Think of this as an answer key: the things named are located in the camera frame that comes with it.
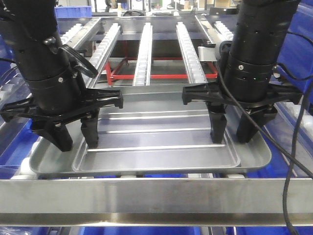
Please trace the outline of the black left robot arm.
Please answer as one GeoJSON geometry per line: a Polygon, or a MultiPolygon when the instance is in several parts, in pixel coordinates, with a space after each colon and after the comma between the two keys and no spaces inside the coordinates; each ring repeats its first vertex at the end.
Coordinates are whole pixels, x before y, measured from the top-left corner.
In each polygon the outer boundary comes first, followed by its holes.
{"type": "Polygon", "coordinates": [[[15,62],[31,97],[5,104],[1,117],[32,120],[31,130],[63,152],[72,149],[67,124],[79,120],[90,148],[98,145],[99,109],[123,107],[119,90],[88,89],[83,76],[98,70],[75,49],[63,44],[57,30],[52,0],[3,0],[0,33],[11,46],[15,62]]]}

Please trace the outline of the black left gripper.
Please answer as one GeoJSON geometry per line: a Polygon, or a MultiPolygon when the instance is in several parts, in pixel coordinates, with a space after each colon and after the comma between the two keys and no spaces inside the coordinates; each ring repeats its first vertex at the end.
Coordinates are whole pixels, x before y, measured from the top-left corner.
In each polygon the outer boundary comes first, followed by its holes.
{"type": "Polygon", "coordinates": [[[81,131],[89,148],[98,146],[98,110],[123,107],[120,90],[46,88],[31,89],[30,98],[5,104],[0,115],[5,122],[14,118],[32,119],[31,130],[62,152],[72,149],[66,124],[81,119],[81,131]]]}

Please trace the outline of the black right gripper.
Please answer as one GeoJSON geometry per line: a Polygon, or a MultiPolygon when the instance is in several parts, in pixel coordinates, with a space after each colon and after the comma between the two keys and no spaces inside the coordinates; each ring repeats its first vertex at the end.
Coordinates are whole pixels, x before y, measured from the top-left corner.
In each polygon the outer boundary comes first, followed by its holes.
{"type": "MultiPolygon", "coordinates": [[[[224,105],[241,107],[250,111],[249,116],[263,127],[273,120],[277,110],[273,105],[277,102],[288,101],[298,104],[302,93],[294,86],[269,84],[261,98],[254,99],[252,95],[247,100],[236,98],[224,85],[218,82],[210,82],[187,86],[183,88],[182,100],[184,105],[192,101],[206,102],[210,117],[210,136],[213,143],[220,144],[226,128],[224,105]]],[[[237,129],[237,139],[240,143],[248,143],[257,133],[257,128],[242,114],[237,129]]]]}

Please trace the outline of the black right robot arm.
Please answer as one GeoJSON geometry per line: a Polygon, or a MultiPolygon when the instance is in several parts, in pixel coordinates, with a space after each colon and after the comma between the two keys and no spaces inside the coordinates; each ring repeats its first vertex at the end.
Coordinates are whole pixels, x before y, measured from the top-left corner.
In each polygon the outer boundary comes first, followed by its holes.
{"type": "Polygon", "coordinates": [[[213,143],[223,140],[227,105],[244,108],[236,135],[239,142],[247,143],[258,127],[276,117],[275,103],[299,102],[301,92],[296,87],[270,83],[298,5],[297,0],[243,1],[231,45],[221,50],[216,65],[217,81],[183,88],[184,104],[206,103],[213,143]]]}

